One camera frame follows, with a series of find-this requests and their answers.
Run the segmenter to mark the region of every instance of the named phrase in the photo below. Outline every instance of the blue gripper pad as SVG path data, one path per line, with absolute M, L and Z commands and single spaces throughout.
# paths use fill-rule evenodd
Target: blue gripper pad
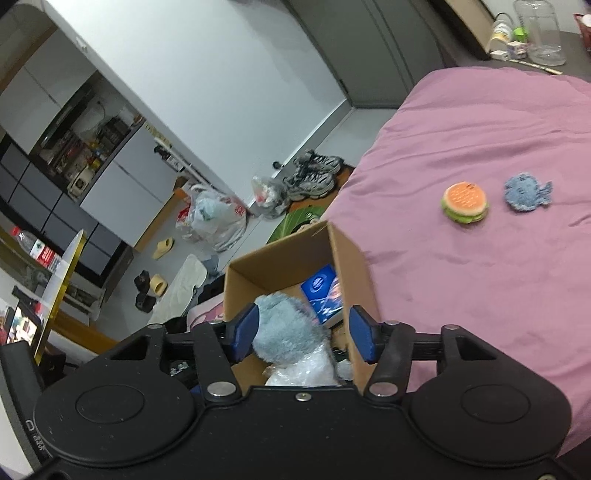
M 242 362 L 249 354 L 252 341 L 258 332 L 259 311 L 253 303 L 242 310 L 228 326 L 234 328 L 234 341 L 229 345 L 231 361 Z
M 379 360 L 372 327 L 379 328 L 379 324 L 363 308 L 358 305 L 352 306 L 349 311 L 349 332 L 361 357 L 369 364 Z

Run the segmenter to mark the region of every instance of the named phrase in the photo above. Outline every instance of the black slipper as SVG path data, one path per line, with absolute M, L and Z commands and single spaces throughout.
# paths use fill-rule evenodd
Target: black slipper
M 134 278 L 134 283 L 135 288 L 137 288 L 140 293 L 148 293 L 148 290 L 150 289 L 150 273 L 147 270 L 144 270 Z
M 145 293 L 138 293 L 135 298 L 135 307 L 144 313 L 150 313 L 156 305 L 156 297 L 152 295 L 146 295 Z

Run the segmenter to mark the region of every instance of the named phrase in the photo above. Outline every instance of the plastic bag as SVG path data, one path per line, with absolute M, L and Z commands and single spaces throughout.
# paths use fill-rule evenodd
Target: plastic bag
M 253 177 L 252 190 L 256 205 L 266 218 L 277 218 L 289 207 L 285 187 L 269 177 Z
M 195 243 L 203 240 L 203 238 L 193 230 L 191 221 L 189 219 L 189 208 L 186 207 L 177 215 L 177 223 L 175 228 L 180 232 L 181 238 L 187 242 Z
M 335 373 L 332 352 L 326 342 L 292 365 L 267 367 L 267 387 L 327 387 L 340 385 Z
M 201 184 L 189 190 L 187 221 L 216 252 L 230 248 L 246 231 L 246 209 L 235 199 Z

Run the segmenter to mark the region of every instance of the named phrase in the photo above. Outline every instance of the water bottle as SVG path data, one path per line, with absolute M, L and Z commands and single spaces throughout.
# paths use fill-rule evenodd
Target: water bottle
M 527 35 L 530 59 L 540 65 L 563 65 L 566 57 L 560 45 L 560 29 L 552 4 L 547 0 L 515 0 L 513 5 Z
M 51 273 L 57 271 L 61 257 L 51 248 L 39 240 L 31 232 L 26 232 L 19 227 L 12 229 L 11 235 L 16 239 L 21 248 L 27 252 L 38 264 L 48 269 Z

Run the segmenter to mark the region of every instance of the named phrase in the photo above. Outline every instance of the glass jar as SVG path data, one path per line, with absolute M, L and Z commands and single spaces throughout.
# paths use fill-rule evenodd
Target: glass jar
M 513 5 L 527 35 L 531 60 L 540 65 L 563 65 L 566 57 L 553 5 L 547 0 L 515 0 Z

